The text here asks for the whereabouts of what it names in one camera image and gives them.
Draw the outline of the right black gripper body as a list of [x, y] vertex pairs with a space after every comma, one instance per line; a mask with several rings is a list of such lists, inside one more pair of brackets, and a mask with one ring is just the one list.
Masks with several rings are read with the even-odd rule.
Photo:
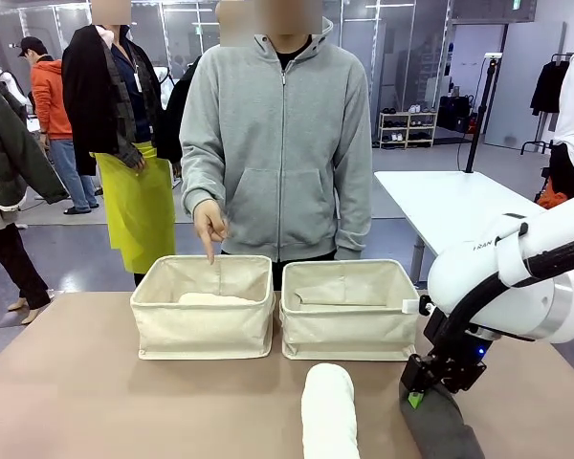
[[487, 369], [486, 353], [487, 341], [473, 335], [439, 339], [430, 352], [433, 383], [453, 394], [468, 391]]

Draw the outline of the person's right hand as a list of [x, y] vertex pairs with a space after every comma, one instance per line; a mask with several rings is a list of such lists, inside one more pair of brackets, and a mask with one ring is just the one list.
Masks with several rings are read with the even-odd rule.
[[207, 259], [213, 264], [214, 245], [222, 243], [228, 237], [228, 224], [218, 203], [208, 199], [198, 204], [193, 212], [193, 223]]

